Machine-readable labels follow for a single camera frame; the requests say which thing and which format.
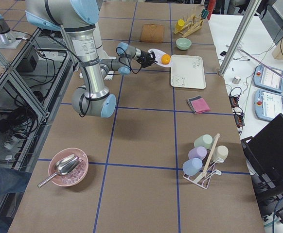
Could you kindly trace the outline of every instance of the white drying rack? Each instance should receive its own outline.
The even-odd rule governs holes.
[[[189,176],[187,174],[184,174],[184,176],[183,176],[183,178],[185,178],[186,180],[190,181],[191,183],[198,185],[199,187],[201,187],[203,189],[207,189],[209,187],[210,180],[211,180],[211,177],[213,175],[215,175],[215,174],[221,175],[221,171],[215,169],[215,165],[219,164],[219,163],[223,163],[224,160],[222,158],[217,158],[215,161],[211,162],[211,158],[212,158],[212,155],[213,155],[214,150],[216,148],[216,144],[217,144],[219,136],[220,136],[220,134],[218,133],[214,137],[214,142],[213,142],[211,151],[209,153],[208,159],[207,159],[205,166],[203,168],[203,171],[200,172],[199,175],[195,179],[191,179],[191,176]]]

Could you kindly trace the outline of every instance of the red object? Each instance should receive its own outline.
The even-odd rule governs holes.
[[[210,0],[209,6],[208,6],[208,12],[209,12],[208,20],[210,20],[211,18],[215,4],[216,4],[216,0]]]

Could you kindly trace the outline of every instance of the wooden coaster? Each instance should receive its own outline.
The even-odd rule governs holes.
[[[159,24],[144,24],[142,26],[140,41],[149,43],[162,43],[164,26]]]

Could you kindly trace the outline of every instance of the pink bowl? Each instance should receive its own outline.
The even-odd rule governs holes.
[[[79,165],[68,175],[64,176],[55,176],[52,179],[52,182],[58,186],[62,187],[69,187],[76,185],[77,183],[81,182],[85,175],[88,172],[88,157],[84,153],[84,151],[78,149],[78,148],[67,148],[62,150],[61,152],[57,153],[51,160],[49,164],[49,176],[55,173],[54,165],[61,159],[71,155],[75,154],[78,156],[82,161],[79,163]]]

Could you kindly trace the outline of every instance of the green bowl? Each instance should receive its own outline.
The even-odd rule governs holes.
[[[191,46],[191,40],[187,39],[187,38],[180,38],[177,39],[176,41],[176,46],[177,48],[179,48],[180,50],[187,50],[188,48],[190,48]]]

